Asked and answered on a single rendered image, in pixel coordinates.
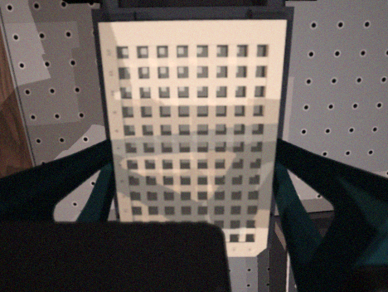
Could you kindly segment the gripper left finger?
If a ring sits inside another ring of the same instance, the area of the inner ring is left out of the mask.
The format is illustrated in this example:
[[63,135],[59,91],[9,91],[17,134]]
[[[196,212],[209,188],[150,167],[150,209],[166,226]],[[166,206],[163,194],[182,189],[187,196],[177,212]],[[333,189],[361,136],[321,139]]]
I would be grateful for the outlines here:
[[56,204],[99,170],[76,221],[108,221],[116,188],[111,138],[0,178],[0,221],[55,221]]

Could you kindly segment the grey flat base plate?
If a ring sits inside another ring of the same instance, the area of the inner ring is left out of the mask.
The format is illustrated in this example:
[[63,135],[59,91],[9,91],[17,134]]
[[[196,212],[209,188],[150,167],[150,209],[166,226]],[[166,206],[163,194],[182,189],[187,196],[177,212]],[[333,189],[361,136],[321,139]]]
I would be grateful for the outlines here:
[[[388,178],[388,0],[294,7],[283,140]],[[91,9],[0,0],[0,27],[32,166],[105,140]],[[76,221],[100,170],[56,204]],[[228,257],[231,292],[269,292],[269,250]]]

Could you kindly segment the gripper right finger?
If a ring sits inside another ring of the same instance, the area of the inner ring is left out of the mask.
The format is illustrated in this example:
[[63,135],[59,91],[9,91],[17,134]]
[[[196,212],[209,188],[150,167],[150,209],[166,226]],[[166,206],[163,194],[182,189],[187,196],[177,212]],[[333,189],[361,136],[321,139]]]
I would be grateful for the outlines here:
[[[332,204],[323,238],[288,170]],[[388,266],[388,178],[277,138],[272,188],[298,292],[337,292],[354,270]]]

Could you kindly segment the cream rectangular plate with grid of square holes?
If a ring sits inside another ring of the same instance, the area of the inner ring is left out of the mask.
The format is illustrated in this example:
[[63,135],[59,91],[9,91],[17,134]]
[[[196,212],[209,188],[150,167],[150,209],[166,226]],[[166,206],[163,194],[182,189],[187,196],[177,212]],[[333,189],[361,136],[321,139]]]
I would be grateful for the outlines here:
[[266,248],[286,22],[98,22],[120,221]]

